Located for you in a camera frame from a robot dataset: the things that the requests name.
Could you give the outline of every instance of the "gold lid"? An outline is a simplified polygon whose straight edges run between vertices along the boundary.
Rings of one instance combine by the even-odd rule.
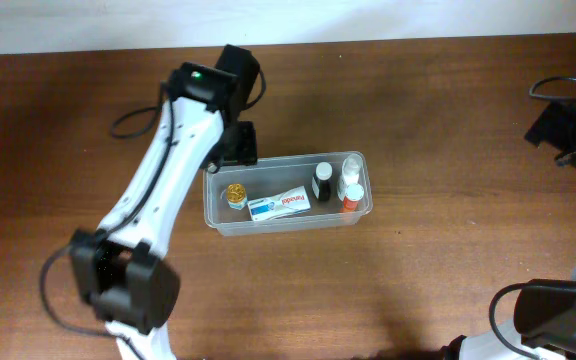
[[[241,202],[246,197],[246,189],[241,184],[228,185],[226,191],[226,198],[231,203]]]

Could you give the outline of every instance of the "storage box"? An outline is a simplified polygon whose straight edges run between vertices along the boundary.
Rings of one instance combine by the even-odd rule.
[[[350,155],[359,155],[364,164],[359,184],[365,189],[363,199],[351,213],[341,213],[343,204],[337,197],[337,181],[343,161]],[[312,176],[320,162],[332,165],[331,196],[320,202],[312,190]],[[253,222],[248,208],[235,210],[228,206],[226,188],[230,184],[243,184],[248,200],[283,193],[304,186],[311,209],[308,212],[284,218]],[[208,226],[224,236],[261,234],[280,231],[316,229],[331,226],[354,225],[372,210],[372,193],[366,159],[359,152],[326,153],[259,159],[254,166],[223,167],[217,174],[204,172],[204,218]]]

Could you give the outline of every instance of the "wooden table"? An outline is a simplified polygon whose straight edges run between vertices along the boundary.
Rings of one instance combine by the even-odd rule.
[[[576,171],[523,135],[546,105],[530,84],[576,76],[576,35],[252,50],[268,92],[242,119],[255,123],[259,156],[361,151],[374,209],[352,227],[224,238],[204,223],[196,177],[166,258],[183,282],[177,356],[436,349],[487,331],[504,285],[569,276]],[[153,104],[182,62],[212,65],[220,51],[0,56],[0,359],[119,358],[113,342],[48,320],[39,268],[75,228],[96,227],[150,143],[109,138],[110,122]],[[66,261],[49,282],[67,320],[99,326]]]

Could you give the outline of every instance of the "white bottle cap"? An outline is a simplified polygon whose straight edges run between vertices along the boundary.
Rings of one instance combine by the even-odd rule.
[[[359,184],[351,184],[346,188],[346,197],[350,201],[359,201],[364,197],[364,187]]]
[[[317,177],[320,180],[328,180],[332,176],[332,166],[328,163],[319,163],[315,170],[315,174],[317,174]]]
[[[359,174],[359,170],[361,170],[361,166],[363,165],[363,161],[361,161],[361,157],[359,155],[352,154],[344,160],[343,164],[343,173],[347,176],[354,176]]]

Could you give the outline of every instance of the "toothpaste box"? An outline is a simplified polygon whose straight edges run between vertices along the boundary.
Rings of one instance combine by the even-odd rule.
[[[285,193],[248,201],[248,210],[253,221],[276,219],[310,210],[306,189],[300,186]]]

